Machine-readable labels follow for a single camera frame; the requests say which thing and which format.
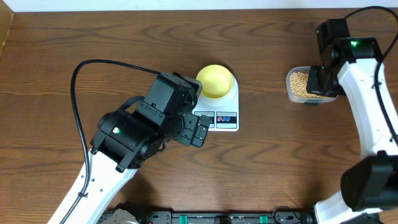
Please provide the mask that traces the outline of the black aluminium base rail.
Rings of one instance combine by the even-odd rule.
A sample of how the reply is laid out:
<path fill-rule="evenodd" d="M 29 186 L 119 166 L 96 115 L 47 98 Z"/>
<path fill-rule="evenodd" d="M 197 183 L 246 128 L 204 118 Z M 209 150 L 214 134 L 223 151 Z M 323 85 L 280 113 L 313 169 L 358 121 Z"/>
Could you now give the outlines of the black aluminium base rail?
<path fill-rule="evenodd" d="M 295 212 L 288 207 L 279 207 L 265 213 L 193 213 L 171 210 L 143 211 L 132 203 L 120 203 L 114 210 L 104 212 L 100 224 L 300 224 L 315 223 L 311 213 Z"/>

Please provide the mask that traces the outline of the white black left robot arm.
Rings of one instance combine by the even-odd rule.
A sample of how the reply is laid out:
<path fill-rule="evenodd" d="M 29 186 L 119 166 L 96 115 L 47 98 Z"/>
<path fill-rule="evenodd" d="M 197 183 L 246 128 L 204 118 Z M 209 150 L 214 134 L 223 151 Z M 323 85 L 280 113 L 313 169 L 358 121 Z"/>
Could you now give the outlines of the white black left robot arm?
<path fill-rule="evenodd" d="M 194 78 L 161 73 L 144 99 L 131 98 L 105 114 L 90 142 L 89 165 L 82 167 L 49 222 L 96 223 L 123 185 L 166 142 L 202 147 L 211 119 L 192 114 L 201 91 Z"/>

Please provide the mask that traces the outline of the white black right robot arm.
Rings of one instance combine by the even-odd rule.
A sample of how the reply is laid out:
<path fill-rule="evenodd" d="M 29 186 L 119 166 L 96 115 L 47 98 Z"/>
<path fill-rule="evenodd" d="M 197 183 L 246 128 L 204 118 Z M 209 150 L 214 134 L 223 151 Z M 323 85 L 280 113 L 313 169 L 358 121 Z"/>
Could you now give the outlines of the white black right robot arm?
<path fill-rule="evenodd" d="M 384 80 L 382 53 L 373 37 L 351 37 L 346 19 L 317 27 L 322 65 L 309 71 L 307 91 L 346 96 L 359 134 L 361 161 L 341 177 L 340 190 L 315 204 L 308 223 L 358 222 L 397 207 L 397 112 Z"/>

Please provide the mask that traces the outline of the pale yellow plastic bowl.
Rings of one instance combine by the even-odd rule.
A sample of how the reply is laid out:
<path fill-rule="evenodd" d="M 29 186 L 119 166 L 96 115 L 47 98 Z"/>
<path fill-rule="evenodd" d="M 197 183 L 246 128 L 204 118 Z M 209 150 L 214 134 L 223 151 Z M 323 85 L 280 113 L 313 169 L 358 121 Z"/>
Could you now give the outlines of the pale yellow plastic bowl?
<path fill-rule="evenodd" d="M 226 96 L 233 88 L 233 75 L 224 66 L 209 65 L 201 69 L 197 80 L 202 84 L 202 95 L 218 99 Z"/>

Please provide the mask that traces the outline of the clear plastic soybean container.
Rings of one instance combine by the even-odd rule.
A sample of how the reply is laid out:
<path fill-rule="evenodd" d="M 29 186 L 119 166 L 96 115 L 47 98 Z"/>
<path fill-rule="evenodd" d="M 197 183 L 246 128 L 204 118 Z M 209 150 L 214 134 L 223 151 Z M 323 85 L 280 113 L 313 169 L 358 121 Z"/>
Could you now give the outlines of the clear plastic soybean container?
<path fill-rule="evenodd" d="M 309 74 L 310 66 L 306 67 L 295 67 L 291 69 L 291 71 L 286 76 L 286 86 L 287 86 L 287 93 L 289 100 L 294 103 L 305 103 L 305 104 L 316 104 L 316 103 L 328 103 L 334 101 L 336 98 L 329 98 L 323 96 L 322 98 L 301 98 L 297 97 L 292 93 L 291 86 L 290 86 L 290 76 L 294 72 L 302 72 Z"/>

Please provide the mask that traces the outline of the pile of soybeans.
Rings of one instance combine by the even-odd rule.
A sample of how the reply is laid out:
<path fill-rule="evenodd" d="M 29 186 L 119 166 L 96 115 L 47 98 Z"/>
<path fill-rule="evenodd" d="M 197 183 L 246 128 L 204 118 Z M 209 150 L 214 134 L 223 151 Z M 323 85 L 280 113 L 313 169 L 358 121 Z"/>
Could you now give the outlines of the pile of soybeans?
<path fill-rule="evenodd" d="M 309 74 L 294 72 L 290 76 L 290 86 L 292 93 L 301 98 L 322 98 L 322 96 L 307 92 L 307 82 Z"/>

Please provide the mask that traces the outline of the white digital kitchen scale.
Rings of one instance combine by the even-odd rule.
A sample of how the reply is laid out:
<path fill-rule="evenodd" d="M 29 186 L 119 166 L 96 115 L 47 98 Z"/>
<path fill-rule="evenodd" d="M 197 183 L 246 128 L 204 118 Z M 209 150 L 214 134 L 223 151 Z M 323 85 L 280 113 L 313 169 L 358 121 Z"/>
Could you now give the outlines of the white digital kitchen scale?
<path fill-rule="evenodd" d="M 209 98 L 202 91 L 193 109 L 194 115 L 211 119 L 209 131 L 235 132 L 239 129 L 239 85 L 231 72 L 228 75 L 232 78 L 232 87 L 224 97 Z"/>

